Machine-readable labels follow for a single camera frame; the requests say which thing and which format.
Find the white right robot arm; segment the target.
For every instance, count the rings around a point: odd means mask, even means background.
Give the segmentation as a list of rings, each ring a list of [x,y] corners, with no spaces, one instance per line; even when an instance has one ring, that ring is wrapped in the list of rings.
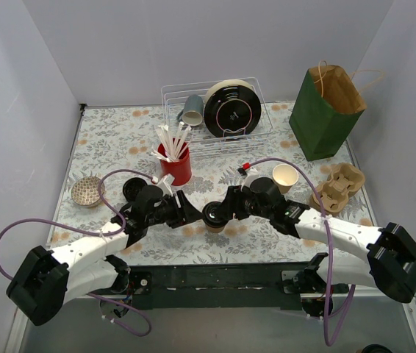
[[[257,178],[248,186],[230,186],[211,214],[211,220],[222,225],[233,218],[265,218],[284,235],[331,243],[347,252],[344,263],[333,262],[332,275],[322,266],[306,272],[306,286],[314,292],[324,291],[333,281],[378,288],[401,303],[411,302],[416,294],[416,242],[398,224],[367,227],[325,218],[306,204],[286,199],[268,177]]]

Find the brown paper coffee cup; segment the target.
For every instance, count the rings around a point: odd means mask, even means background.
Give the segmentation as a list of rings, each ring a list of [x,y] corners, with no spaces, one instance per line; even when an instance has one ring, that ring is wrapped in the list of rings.
[[[226,222],[221,222],[220,224],[205,223],[205,226],[208,232],[218,234],[224,230]]]

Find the black plastic cup lid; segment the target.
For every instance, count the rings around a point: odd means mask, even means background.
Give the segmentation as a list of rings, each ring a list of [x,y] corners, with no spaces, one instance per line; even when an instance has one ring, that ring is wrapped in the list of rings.
[[[209,202],[202,210],[202,219],[208,227],[220,228],[224,227],[228,221],[217,215],[217,209],[220,207],[220,202]]]

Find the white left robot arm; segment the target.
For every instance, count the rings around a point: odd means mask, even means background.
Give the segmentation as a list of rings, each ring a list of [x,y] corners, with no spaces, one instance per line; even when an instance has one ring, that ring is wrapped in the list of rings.
[[[157,186],[146,185],[97,235],[52,250],[30,250],[6,294],[34,325],[43,325],[79,296],[104,288],[123,293],[130,270],[115,253],[144,238],[149,227],[166,224],[175,229],[201,218],[183,191],[165,195]]]

